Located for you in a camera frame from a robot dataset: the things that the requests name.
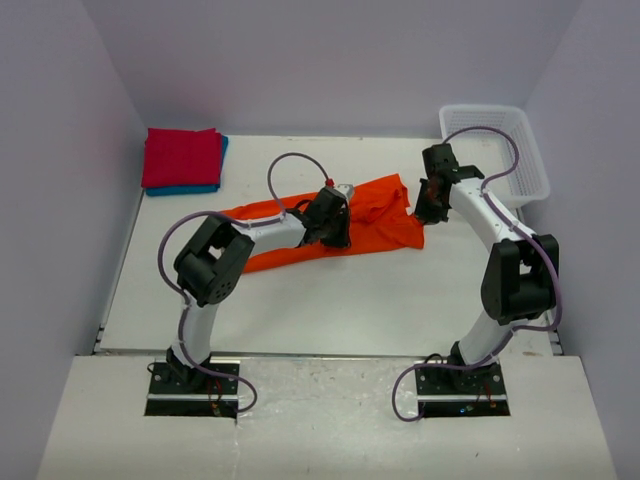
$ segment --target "folded cloth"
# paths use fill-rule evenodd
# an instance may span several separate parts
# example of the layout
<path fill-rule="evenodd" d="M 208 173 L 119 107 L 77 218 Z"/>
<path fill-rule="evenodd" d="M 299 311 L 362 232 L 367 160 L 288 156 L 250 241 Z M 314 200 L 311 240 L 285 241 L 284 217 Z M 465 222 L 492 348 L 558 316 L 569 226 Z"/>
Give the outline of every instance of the folded cloth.
<path fill-rule="evenodd" d="M 283 198 L 282 202 L 287 208 L 293 208 L 301 200 L 312 200 L 315 195 L 316 192 L 295 195 Z M 407 214 L 407 207 L 407 189 L 398 174 L 358 185 L 349 204 L 351 247 L 338 249 L 316 243 L 274 250 L 250 258 L 244 272 L 257 272 L 321 257 L 386 252 L 404 247 L 421 249 L 424 247 L 424 230 L 415 217 Z M 239 220 L 248 220 L 275 215 L 278 211 L 275 201 L 269 200 L 224 213 Z"/>
<path fill-rule="evenodd" d="M 200 132 L 150 128 L 142 187 L 219 184 L 221 151 L 221 135 L 215 128 Z"/>
<path fill-rule="evenodd" d="M 229 146 L 229 137 L 222 135 L 222 155 L 220 157 L 220 170 L 224 164 L 224 157 L 227 154 Z M 220 188 L 220 182 L 213 185 L 176 185 L 175 187 L 156 187 L 147 188 L 145 192 L 150 197 L 163 197 L 165 195 L 187 195 L 191 193 L 212 193 L 217 192 Z"/>

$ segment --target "table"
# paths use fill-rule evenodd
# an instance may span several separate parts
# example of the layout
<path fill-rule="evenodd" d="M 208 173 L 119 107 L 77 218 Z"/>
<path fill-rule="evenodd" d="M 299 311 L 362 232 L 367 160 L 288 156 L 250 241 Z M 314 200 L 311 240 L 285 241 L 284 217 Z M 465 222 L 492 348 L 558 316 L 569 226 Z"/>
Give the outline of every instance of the table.
<path fill-rule="evenodd" d="M 243 360 L 260 397 L 237 425 L 144 417 L 149 361 L 74 359 L 38 480 L 616 478 L 576 357 L 505 357 L 510 417 L 413 424 L 389 404 L 410 359 Z"/>
<path fill-rule="evenodd" d="M 222 210 L 270 198 L 266 171 L 287 151 L 317 158 L 338 183 L 359 184 L 399 173 L 411 202 L 425 177 L 421 151 L 435 140 L 406 138 L 231 136 L 222 188 L 206 195 L 144 197 L 104 325 L 102 352 L 160 352 L 176 333 L 180 299 L 156 268 L 160 238 L 176 220 L 198 210 Z M 501 171 L 492 139 L 460 139 L 461 164 Z M 322 177 L 296 158 L 274 172 L 279 195 L 317 191 Z M 500 194 L 509 186 L 496 182 Z M 426 229 L 424 250 L 321 259 L 245 275 L 221 305 L 214 352 L 342 356 L 446 353 L 476 320 L 488 254 L 455 212 Z M 176 232 L 166 264 L 199 225 Z M 519 333 L 505 354 L 551 355 L 544 334 Z"/>

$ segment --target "folded blue cloth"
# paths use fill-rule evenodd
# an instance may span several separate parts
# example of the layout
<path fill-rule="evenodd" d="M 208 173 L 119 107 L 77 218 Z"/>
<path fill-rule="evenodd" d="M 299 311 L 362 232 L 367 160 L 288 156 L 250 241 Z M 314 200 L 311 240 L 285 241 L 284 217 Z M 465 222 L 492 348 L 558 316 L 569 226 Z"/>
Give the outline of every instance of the folded blue cloth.
<path fill-rule="evenodd" d="M 220 159 L 220 170 L 224 164 L 224 157 L 227 154 L 229 137 L 222 136 L 222 158 Z M 212 193 L 217 192 L 220 185 L 176 185 L 175 187 L 155 187 L 147 188 L 145 192 L 150 197 L 164 197 L 166 195 L 188 195 L 191 193 Z"/>

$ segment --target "stack of folded cloth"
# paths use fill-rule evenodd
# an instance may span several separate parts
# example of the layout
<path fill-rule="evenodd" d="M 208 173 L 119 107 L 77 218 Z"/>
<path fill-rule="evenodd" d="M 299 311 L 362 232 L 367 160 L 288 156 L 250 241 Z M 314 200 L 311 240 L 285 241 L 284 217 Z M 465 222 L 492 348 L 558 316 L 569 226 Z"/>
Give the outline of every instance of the stack of folded cloth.
<path fill-rule="evenodd" d="M 216 192 L 228 144 L 229 139 L 215 128 L 199 132 L 150 128 L 142 188 L 152 197 Z"/>

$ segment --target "plastic basket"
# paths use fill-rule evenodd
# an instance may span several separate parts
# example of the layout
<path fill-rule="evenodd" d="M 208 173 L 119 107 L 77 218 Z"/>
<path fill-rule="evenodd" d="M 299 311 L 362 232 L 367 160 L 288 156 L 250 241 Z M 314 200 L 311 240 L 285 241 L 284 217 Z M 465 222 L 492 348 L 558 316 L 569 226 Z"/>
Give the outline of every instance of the plastic basket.
<path fill-rule="evenodd" d="M 496 196 L 508 208 L 518 208 L 532 200 L 543 200 L 549 196 L 549 180 L 544 170 L 538 145 L 533 137 L 526 114 L 519 108 L 501 105 L 446 105 L 440 109 L 442 138 L 472 126 L 494 127 L 509 134 L 520 150 L 520 164 L 507 177 L 509 193 Z M 502 137 L 491 132 L 465 132 L 463 138 L 494 138 L 500 144 L 500 156 L 504 168 L 513 165 L 512 149 Z"/>

